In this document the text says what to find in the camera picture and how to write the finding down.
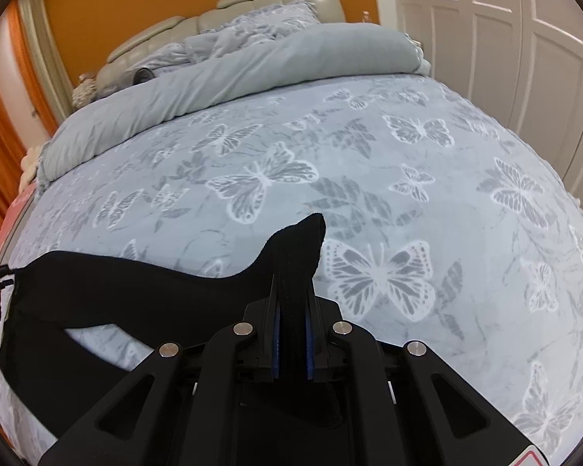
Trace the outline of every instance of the cream leather headboard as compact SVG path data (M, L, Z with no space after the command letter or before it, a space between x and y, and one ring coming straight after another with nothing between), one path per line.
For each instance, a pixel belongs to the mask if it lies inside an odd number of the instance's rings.
M154 24L122 43L110 53L106 65L98 72L98 89L114 82L129 67L152 52L171 42L198 35L202 30L217 28L231 19L251 10L296 0L220 0L215 10L186 19L175 16ZM318 18L323 23L345 22L346 16L339 0L310 0L315 4Z

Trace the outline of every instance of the black robotic device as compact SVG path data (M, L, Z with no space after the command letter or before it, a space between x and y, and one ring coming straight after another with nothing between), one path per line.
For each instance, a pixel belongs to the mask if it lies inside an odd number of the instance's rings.
M157 348L39 466L546 466L429 347L376 341L312 286L287 347L306 379L285 375L277 288L206 344Z

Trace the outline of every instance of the metal screw head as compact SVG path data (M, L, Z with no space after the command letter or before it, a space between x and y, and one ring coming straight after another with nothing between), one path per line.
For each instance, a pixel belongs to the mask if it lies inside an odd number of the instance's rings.
M179 346L175 344L164 344L160 347L162 357L174 357L179 353Z
M238 322L234 327L233 327L233 332L236 335L240 335L240 336L246 336L252 333L253 327L252 324L250 322Z
M410 342L406 348L408 349L408 352L416 356L425 355L428 351L428 348L423 342Z
M352 324L342 320L341 322L335 322L333 324L333 331L338 335L347 335L352 332Z

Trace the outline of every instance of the black pants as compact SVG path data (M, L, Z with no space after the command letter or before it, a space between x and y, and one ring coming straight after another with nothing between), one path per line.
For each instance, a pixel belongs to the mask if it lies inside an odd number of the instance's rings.
M306 293L326 227L314 214L275 233L243 272L208 279L138 261L50 252L16 273L4 323L0 369L26 407L56 437L116 385L126 372L91 354L65 333L114 323L152 348L207 342L238 322L246 305L269 295L276 275L281 341L299 340ZM305 359L287 369L302 376Z

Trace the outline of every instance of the warning label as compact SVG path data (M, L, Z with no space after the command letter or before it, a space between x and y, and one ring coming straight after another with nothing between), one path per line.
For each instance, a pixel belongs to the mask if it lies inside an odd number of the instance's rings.
M548 462L546 462L538 448L531 445L510 466L548 466Z

